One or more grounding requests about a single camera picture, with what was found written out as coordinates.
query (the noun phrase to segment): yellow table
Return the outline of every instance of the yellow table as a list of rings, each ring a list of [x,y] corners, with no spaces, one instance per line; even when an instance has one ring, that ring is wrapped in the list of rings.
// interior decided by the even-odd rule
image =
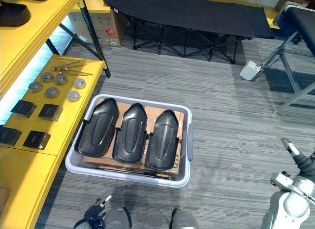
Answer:
[[[15,146],[0,144],[1,187],[10,189],[8,201],[1,215],[1,229],[33,228],[41,211],[50,186],[58,167],[68,148],[74,131],[90,99],[103,68],[104,61],[86,60],[66,56],[53,55],[36,81],[43,72],[52,71],[53,65],[63,65],[73,61],[86,66],[76,67],[76,70],[92,73],[89,76],[67,75],[65,85],[57,85],[54,81],[43,83],[43,89],[38,93],[27,91],[23,100],[33,102],[37,108],[29,117],[12,114],[5,126],[22,131]],[[83,78],[86,87],[80,90],[72,86],[74,79]],[[47,98],[44,93],[48,87],[57,87],[60,95]],[[81,98],[76,102],[66,99],[70,90],[77,90]],[[38,118],[45,103],[58,104],[63,108],[58,121],[48,121]],[[44,150],[23,146],[31,130],[43,131],[51,135]]]
[[[25,4],[31,19],[19,27],[1,27],[0,98],[79,0],[3,0]]]
[[[211,1],[220,1],[220,2],[227,2],[227,3],[237,3],[237,4],[247,5],[247,6],[263,7],[270,28],[279,29],[278,26],[275,26],[273,24],[273,20],[277,16],[278,12],[272,7],[262,6],[262,5],[243,2],[243,1],[236,1],[236,0],[211,0]]]

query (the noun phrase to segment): black shoe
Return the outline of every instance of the black shoe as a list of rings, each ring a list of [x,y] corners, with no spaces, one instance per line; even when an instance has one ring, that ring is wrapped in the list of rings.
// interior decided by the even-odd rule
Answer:
[[[20,26],[30,18],[27,6],[0,0],[0,26]]]

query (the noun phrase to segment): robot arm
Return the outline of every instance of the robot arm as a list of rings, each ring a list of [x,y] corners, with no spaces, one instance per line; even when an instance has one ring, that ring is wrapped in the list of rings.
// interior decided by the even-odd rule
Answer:
[[[261,229],[299,229],[315,205],[315,155],[307,158],[288,139],[282,142],[301,171],[293,180],[285,171],[272,175],[280,191],[272,195]]]

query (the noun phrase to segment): round metal disc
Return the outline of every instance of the round metal disc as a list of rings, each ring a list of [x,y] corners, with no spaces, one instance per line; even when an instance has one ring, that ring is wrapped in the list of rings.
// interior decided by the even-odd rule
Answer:
[[[43,82],[50,82],[54,79],[54,75],[50,72],[45,72],[45,73],[42,73],[42,75],[40,76],[40,79]]]
[[[73,86],[77,89],[83,89],[86,86],[86,82],[84,79],[82,78],[77,78],[74,80],[73,82]]]
[[[69,91],[68,92],[68,94],[67,94],[67,98],[68,98],[68,100],[69,101],[71,101],[71,102],[76,102],[76,101],[78,101],[79,99],[80,99],[80,94],[79,94],[79,92],[77,92],[76,90],[71,90],[71,91]]]
[[[64,74],[57,75],[55,78],[55,83],[57,85],[64,85],[67,83],[67,81],[68,81],[68,78]]]
[[[38,81],[34,81],[30,83],[29,85],[29,91],[34,92],[34,93],[39,92],[42,89],[43,89],[43,85]]]
[[[45,95],[49,98],[55,98],[59,95],[59,90],[56,87],[50,87],[45,91]]]

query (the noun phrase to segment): bin handle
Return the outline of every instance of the bin handle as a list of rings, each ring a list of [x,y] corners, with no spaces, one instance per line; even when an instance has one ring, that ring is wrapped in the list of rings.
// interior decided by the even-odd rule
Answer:
[[[188,132],[187,132],[187,141],[186,141],[186,145],[187,145],[187,157],[188,160],[191,162],[192,161],[192,141],[193,141],[193,125],[189,124],[188,126]]]

